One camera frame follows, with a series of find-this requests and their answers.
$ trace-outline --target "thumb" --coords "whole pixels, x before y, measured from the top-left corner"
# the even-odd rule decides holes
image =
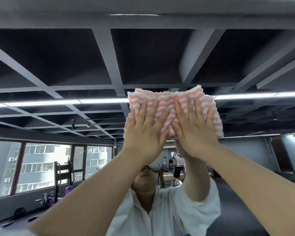
[[[161,136],[159,137],[159,145],[163,148],[165,145],[166,139],[168,138],[169,130],[165,130],[161,133]]]

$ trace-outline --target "finger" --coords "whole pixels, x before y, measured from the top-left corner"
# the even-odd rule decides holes
[[[165,142],[168,138],[168,134],[169,134],[169,130],[165,130],[161,133],[161,136],[159,137],[159,145],[163,148],[163,146],[165,145]]]
[[[174,130],[175,130],[175,133],[176,133],[176,136],[177,136],[177,138],[179,139],[179,141],[180,141],[180,142],[183,141],[183,139],[184,139],[184,134],[183,134],[183,132],[182,132],[182,128],[181,128],[181,126],[180,126],[178,123],[176,123],[176,122],[173,122],[171,125],[173,126],[173,128],[174,128]]]
[[[166,122],[166,119],[169,115],[169,110],[166,109],[162,115],[159,117],[159,119],[157,120],[157,122],[154,124],[153,129],[159,133],[162,129],[162,127],[164,126],[164,123]]]
[[[205,123],[205,117],[203,115],[203,111],[202,111],[200,100],[199,99],[195,99],[194,100],[194,105],[196,107],[196,115],[197,115],[198,122],[200,124],[204,124]]]
[[[140,111],[139,111],[139,114],[138,114],[138,117],[137,117],[137,120],[136,120],[136,125],[142,125],[144,123],[144,119],[145,119],[145,113],[147,111],[147,102],[144,101],[142,104],[141,104],[141,107],[140,107]]]
[[[213,131],[215,130],[215,126],[214,126],[214,123],[213,123],[214,113],[215,113],[215,110],[213,108],[210,108],[209,111],[208,111],[207,119],[206,119],[206,124]]]
[[[196,112],[193,110],[191,100],[188,100],[188,116],[189,122],[194,122],[197,119]]]
[[[187,127],[189,120],[187,119],[187,116],[186,116],[184,110],[182,109],[179,101],[175,100],[174,104],[175,104],[175,109],[176,109],[178,121],[180,123],[181,128],[183,129],[183,128]]]
[[[126,129],[134,127],[135,124],[136,124],[136,118],[134,116],[134,109],[131,109],[131,111],[129,113],[128,123],[127,123]]]
[[[151,107],[150,107],[150,110],[145,118],[144,124],[150,125],[150,126],[153,125],[157,106],[158,106],[158,101],[154,100]]]

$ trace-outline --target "person wearing headset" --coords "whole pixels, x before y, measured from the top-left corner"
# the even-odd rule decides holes
[[[220,215],[218,191],[208,177],[206,162],[270,235],[295,236],[295,184],[220,145],[213,111],[205,121],[199,101],[195,101],[195,111],[188,103],[188,117],[178,101],[175,107],[180,124],[172,125],[186,152],[183,155],[178,149],[188,169],[181,186],[162,190],[155,186],[157,173],[149,164],[167,139],[168,131],[160,131],[168,111],[153,123],[157,102],[146,117],[147,104],[143,103],[137,119],[130,113],[122,151],[39,217],[28,235],[205,235]]]

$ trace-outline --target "striped towel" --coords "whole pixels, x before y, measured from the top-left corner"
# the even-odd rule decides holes
[[[217,108],[215,106],[213,97],[210,95],[205,95],[203,93],[203,89],[201,88],[201,85],[198,85],[197,87],[194,87],[185,92],[166,91],[161,93],[154,93],[154,92],[143,90],[143,89],[136,89],[134,92],[128,92],[130,109],[134,109],[136,118],[138,116],[140,106],[144,101],[148,102],[147,111],[150,109],[150,106],[152,105],[155,99],[159,101],[154,121],[158,120],[158,118],[164,112],[165,109],[169,109],[169,115],[161,131],[164,131],[168,128],[170,137],[176,136],[175,131],[173,127],[171,126],[171,123],[172,122],[179,123],[177,119],[175,106],[174,106],[174,101],[178,99],[185,114],[188,116],[188,99],[191,99],[191,103],[193,104],[193,109],[195,109],[195,106],[194,106],[195,98],[198,98],[200,100],[205,119],[208,116],[209,109],[212,107],[214,108],[215,113],[214,113],[213,122],[215,125],[215,133],[217,134],[217,136],[223,137],[222,121],[220,119],[219,113],[217,112]]]

